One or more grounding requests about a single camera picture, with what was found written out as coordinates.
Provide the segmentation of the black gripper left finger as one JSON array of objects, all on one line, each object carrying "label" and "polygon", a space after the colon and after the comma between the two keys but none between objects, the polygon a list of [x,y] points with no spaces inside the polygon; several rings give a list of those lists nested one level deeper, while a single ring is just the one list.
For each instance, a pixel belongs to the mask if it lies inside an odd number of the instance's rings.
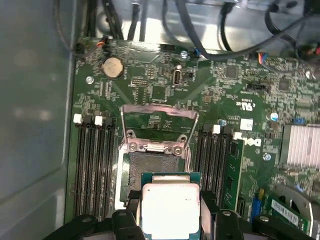
[{"label": "black gripper left finger", "polygon": [[132,190],[126,209],[116,210],[99,221],[93,215],[76,216],[45,237],[46,240],[140,240],[142,229],[137,223],[141,191]]}]

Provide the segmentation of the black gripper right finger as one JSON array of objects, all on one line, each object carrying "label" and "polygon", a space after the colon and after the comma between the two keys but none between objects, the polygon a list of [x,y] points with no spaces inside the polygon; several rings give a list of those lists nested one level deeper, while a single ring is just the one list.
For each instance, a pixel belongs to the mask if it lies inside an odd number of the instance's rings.
[{"label": "black gripper right finger", "polygon": [[250,223],[237,212],[221,209],[211,191],[200,192],[201,240],[311,240],[281,219],[261,214]]}]

